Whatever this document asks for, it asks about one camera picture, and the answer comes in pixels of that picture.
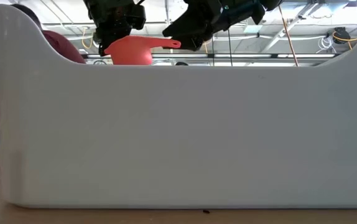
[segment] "table surface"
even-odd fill
[[[354,224],[357,210],[46,210],[8,205],[0,194],[0,224],[26,223]]]

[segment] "red object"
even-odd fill
[[[177,40],[128,35],[113,42],[104,52],[111,55],[114,65],[151,65],[151,48],[180,46]]]
[[[60,55],[65,58],[77,62],[86,63],[85,59],[80,55],[77,48],[63,35],[50,30],[42,30],[42,33],[49,44],[56,50]]]

